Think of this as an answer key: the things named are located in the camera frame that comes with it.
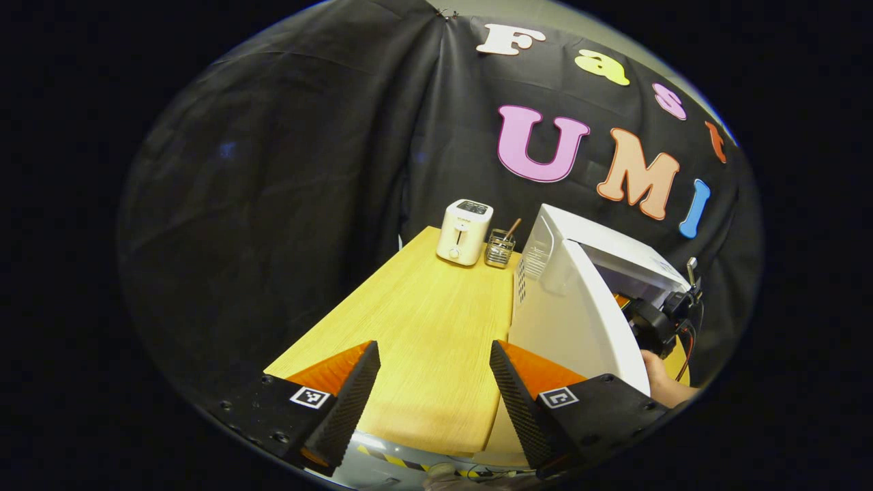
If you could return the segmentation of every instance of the wooden stick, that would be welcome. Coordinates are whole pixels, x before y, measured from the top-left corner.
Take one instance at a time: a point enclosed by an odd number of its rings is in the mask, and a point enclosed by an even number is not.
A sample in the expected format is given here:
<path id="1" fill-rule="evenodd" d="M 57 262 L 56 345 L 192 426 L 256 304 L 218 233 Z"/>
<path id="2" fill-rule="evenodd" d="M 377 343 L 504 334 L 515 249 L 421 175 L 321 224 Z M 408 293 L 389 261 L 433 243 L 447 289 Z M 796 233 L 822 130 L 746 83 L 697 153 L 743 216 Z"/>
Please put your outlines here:
<path id="1" fill-rule="evenodd" d="M 518 220 L 515 220 L 515 223 L 512 224 L 512 228 L 509 229 L 509 231 L 506 233 L 506 236 L 504 237 L 504 240 L 508 239 L 509 236 L 512 235 L 513 232 L 515 232 L 515 228 L 516 228 L 517 226 L 519 226 L 520 223 L 521 223 L 521 218 L 519 218 Z"/>

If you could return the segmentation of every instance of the yellow black tape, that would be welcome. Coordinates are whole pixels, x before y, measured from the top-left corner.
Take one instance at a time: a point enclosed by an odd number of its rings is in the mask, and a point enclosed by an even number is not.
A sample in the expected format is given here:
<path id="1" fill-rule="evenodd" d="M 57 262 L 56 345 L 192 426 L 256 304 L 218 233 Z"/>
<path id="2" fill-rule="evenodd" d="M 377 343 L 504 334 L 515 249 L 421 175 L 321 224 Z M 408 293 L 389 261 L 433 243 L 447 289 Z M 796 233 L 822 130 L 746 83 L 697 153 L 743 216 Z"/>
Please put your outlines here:
<path id="1" fill-rule="evenodd" d="M 385 460 L 386 462 L 394 464 L 396 466 L 406 467 L 407 469 L 414 469 L 416 471 L 422 471 L 425 473 L 428 472 L 428 469 L 430 469 L 430 466 L 425 466 L 424 464 L 416 464 L 415 462 L 410 462 L 408 460 L 398 459 L 392 455 L 386 455 L 382 452 L 379 452 L 378 450 L 373 450 L 372 448 L 366 448 L 363 445 L 358 445 L 358 452 L 365 453 L 366 455 L 369 455 L 370 457 L 376 457 L 379 460 Z M 481 472 L 464 471 L 462 473 L 455 471 L 455 475 L 460 476 L 460 477 L 477 478 L 477 477 L 492 477 L 494 475 L 494 473 L 491 471 L 481 471 Z"/>

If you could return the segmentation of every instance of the yellow table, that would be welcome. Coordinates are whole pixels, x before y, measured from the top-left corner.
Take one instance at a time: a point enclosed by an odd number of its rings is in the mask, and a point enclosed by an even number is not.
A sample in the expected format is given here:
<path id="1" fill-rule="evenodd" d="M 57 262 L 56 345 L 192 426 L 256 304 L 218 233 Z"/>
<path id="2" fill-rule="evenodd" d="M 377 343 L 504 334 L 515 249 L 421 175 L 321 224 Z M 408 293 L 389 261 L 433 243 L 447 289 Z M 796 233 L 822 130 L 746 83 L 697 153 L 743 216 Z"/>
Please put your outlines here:
<path id="1" fill-rule="evenodd" d="M 488 361 L 491 342 L 507 340 L 520 254 L 512 254 L 506 269 L 481 257 L 460 266 L 437 256 L 439 233 L 424 229 L 265 373 L 289 377 L 376 340 L 382 368 L 359 430 L 434 453 L 472 457 L 487 447 L 518 454 L 505 408 L 498 412 L 500 393 Z M 678 373 L 681 351 L 667 359 L 668 372 Z M 493 437 L 492 427 L 499 433 Z"/>

